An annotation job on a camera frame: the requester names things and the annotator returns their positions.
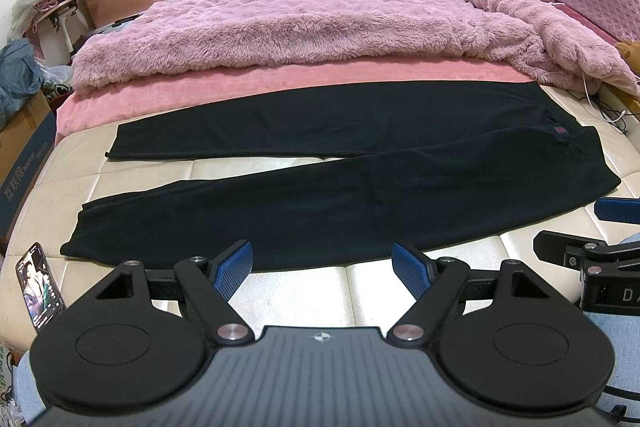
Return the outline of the cardboard box with blue band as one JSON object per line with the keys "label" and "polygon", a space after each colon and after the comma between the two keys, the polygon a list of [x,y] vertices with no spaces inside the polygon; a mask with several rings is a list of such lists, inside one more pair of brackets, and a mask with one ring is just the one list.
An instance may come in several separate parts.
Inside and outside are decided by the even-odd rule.
{"label": "cardboard box with blue band", "polygon": [[1,131],[1,254],[6,254],[18,214],[51,153],[55,116],[39,91]]}

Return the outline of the black pants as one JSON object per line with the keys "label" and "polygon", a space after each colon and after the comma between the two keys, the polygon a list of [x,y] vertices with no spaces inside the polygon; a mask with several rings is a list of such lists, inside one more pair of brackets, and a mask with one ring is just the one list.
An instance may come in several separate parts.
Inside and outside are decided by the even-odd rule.
{"label": "black pants", "polygon": [[296,89],[122,124],[114,160],[296,157],[82,207],[66,257],[169,269],[240,239],[258,270],[349,265],[481,239],[585,206],[620,184],[600,136],[533,82]]}

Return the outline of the blue grey clothes pile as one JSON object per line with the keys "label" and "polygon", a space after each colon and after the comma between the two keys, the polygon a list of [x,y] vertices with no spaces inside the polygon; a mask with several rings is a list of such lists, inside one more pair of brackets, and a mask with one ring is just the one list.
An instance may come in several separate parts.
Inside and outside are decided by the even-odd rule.
{"label": "blue grey clothes pile", "polygon": [[16,39],[1,49],[1,130],[41,89],[43,81],[42,69],[35,59],[35,48],[26,38]]}

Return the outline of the small white table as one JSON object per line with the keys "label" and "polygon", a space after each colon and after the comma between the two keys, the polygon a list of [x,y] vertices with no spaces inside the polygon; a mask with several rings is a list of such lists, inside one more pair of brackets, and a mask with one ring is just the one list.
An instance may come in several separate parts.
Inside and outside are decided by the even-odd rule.
{"label": "small white table", "polygon": [[68,0],[37,20],[36,36],[43,60],[49,65],[68,64],[74,44],[94,28],[84,0]]}

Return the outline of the fluffy pink blanket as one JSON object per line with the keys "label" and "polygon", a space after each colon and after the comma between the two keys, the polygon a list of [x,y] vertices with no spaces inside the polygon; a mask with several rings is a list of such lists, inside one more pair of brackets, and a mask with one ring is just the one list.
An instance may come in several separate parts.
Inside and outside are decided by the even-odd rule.
{"label": "fluffy pink blanket", "polygon": [[639,91],[612,44],[539,0],[165,0],[91,37],[72,83],[91,91],[156,74],[386,55],[503,61],[563,89]]}

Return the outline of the pink bed sheet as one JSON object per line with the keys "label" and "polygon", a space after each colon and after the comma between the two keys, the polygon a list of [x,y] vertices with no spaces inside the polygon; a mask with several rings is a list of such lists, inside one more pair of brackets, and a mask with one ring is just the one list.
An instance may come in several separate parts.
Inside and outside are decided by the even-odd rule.
{"label": "pink bed sheet", "polygon": [[214,68],[153,75],[72,94],[56,113],[56,141],[75,132],[246,96],[334,84],[379,81],[472,80],[523,83],[532,80],[505,62],[476,58],[361,57],[346,62],[278,67]]}

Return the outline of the smartphone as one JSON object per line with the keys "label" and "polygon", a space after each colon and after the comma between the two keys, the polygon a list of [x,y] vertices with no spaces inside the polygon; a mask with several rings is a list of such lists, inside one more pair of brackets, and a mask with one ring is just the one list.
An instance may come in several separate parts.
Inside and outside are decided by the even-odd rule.
{"label": "smartphone", "polygon": [[66,309],[66,304],[38,242],[18,259],[15,274],[32,326],[40,332]]}

